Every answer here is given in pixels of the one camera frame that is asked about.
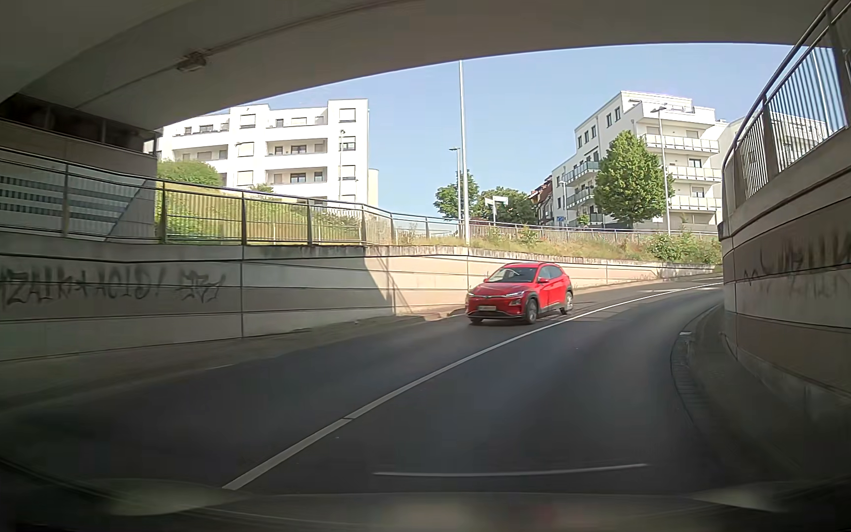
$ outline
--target sky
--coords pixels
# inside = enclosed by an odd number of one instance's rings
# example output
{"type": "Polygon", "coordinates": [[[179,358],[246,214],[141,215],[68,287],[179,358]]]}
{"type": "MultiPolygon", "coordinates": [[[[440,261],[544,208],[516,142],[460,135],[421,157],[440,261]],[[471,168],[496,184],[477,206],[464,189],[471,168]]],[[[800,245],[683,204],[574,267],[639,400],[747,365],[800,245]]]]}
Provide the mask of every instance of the sky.
{"type": "MultiPolygon", "coordinates": [[[[728,121],[751,103],[788,52],[767,44],[653,44],[534,52],[464,64],[468,168],[479,187],[538,187],[575,151],[573,130],[621,90],[689,97],[728,121]]],[[[370,101],[370,167],[379,206],[436,214],[455,181],[458,63],[351,79],[259,102],[273,109],[370,101]]]]}

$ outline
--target bridge underside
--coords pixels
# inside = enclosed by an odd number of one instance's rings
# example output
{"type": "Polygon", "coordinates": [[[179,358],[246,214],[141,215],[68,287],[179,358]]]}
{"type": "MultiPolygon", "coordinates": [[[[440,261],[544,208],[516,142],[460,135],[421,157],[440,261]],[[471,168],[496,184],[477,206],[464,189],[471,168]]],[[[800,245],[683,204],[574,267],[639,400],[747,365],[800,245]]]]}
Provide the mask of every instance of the bridge underside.
{"type": "Polygon", "coordinates": [[[22,93],[153,129],[245,101],[463,58],[625,43],[793,43],[823,4],[3,0],[0,102],[22,93]],[[193,52],[205,66],[179,68],[193,52]]]}

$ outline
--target car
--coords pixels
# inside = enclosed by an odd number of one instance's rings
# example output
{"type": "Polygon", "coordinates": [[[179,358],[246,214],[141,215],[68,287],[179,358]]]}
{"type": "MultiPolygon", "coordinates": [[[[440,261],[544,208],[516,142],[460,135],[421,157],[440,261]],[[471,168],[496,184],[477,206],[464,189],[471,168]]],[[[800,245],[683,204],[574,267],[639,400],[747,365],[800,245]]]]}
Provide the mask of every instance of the car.
{"type": "Polygon", "coordinates": [[[513,262],[468,291],[465,313],[473,325],[484,320],[537,321],[542,312],[573,310],[573,285],[552,262],[513,262]]]}

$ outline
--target tree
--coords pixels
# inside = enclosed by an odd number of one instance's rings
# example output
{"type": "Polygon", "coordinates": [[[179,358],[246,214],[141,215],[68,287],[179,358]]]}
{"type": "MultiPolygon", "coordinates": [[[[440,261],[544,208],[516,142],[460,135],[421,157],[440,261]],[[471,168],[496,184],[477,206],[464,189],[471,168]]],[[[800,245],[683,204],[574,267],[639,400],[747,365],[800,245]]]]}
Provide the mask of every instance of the tree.
{"type": "MultiPolygon", "coordinates": [[[[674,183],[670,175],[666,179],[671,197],[674,183]]],[[[665,185],[658,156],[631,131],[620,133],[610,142],[606,158],[599,164],[595,197],[600,212],[630,226],[665,214],[665,185]]]]}
{"type": "MultiPolygon", "coordinates": [[[[461,215],[464,216],[464,202],[457,205],[458,191],[455,184],[450,183],[444,187],[439,187],[435,192],[435,208],[439,209],[442,216],[448,220],[456,220],[458,218],[458,208],[461,207],[461,215]]],[[[475,176],[468,174],[468,205],[470,207],[469,214],[472,218],[476,216],[476,208],[479,201],[479,184],[475,183],[475,176]]]]}
{"type": "Polygon", "coordinates": [[[497,204],[497,220],[503,224],[536,225],[537,212],[534,204],[525,192],[514,188],[496,187],[485,190],[479,194],[479,204],[472,210],[473,218],[481,218],[490,221],[492,218],[491,206],[485,204],[485,198],[492,196],[504,196],[508,198],[508,204],[497,204]]]}
{"type": "Polygon", "coordinates": [[[172,161],[165,159],[156,165],[156,175],[161,179],[221,187],[222,178],[215,168],[202,161],[172,161]]]}

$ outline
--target road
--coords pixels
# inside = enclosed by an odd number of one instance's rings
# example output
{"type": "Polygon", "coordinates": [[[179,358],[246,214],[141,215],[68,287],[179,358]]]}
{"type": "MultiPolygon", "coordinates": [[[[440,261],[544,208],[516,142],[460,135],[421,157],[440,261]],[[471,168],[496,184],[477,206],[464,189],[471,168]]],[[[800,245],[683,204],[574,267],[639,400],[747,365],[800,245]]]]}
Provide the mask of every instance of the road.
{"type": "Polygon", "coordinates": [[[720,301],[713,282],[583,293],[575,319],[530,327],[452,317],[25,409],[0,416],[0,455],[61,478],[264,494],[723,486],[669,360],[720,301]]]}

